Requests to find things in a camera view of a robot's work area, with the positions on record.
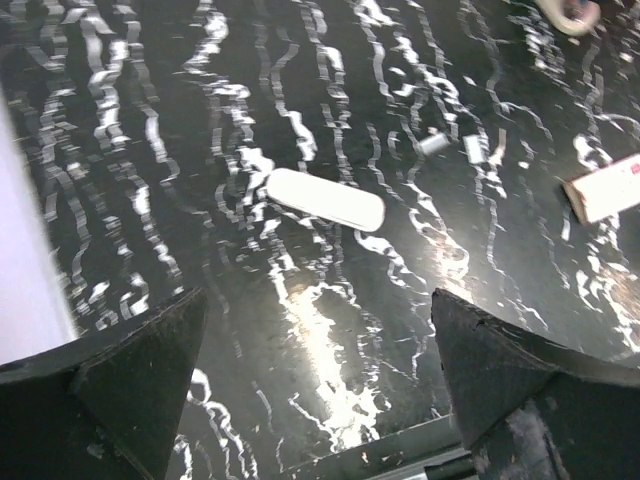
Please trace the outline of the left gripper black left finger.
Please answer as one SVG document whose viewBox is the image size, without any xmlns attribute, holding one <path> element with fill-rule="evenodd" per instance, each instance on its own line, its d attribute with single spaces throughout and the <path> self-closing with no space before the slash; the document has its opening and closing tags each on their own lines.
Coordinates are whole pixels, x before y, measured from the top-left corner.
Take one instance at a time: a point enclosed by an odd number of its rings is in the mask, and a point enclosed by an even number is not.
<svg viewBox="0 0 640 480">
<path fill-rule="evenodd" d="M 4 479 L 162 479 L 208 320 L 201 289 L 1 368 Z"/>
</svg>

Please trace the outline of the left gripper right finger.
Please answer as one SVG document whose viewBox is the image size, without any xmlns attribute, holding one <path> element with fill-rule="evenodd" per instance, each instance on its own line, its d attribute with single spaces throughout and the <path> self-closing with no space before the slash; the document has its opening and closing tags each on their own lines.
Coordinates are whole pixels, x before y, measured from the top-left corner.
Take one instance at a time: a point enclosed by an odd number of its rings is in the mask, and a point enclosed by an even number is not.
<svg viewBox="0 0 640 480">
<path fill-rule="evenodd" d="M 437 289 L 431 319 L 481 479 L 636 479 L 639 357 L 605 361 Z"/>
</svg>

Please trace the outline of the black grey stapler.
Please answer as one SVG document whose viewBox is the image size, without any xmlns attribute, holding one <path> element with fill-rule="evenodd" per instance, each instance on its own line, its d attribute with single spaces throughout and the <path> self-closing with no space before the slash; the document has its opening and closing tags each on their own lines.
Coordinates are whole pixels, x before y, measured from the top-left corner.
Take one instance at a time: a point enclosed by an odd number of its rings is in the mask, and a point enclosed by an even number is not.
<svg viewBox="0 0 640 480">
<path fill-rule="evenodd" d="M 588 34 L 601 16 L 600 4 L 596 1 L 535 0 L 534 3 L 553 27 L 571 37 Z"/>
</svg>

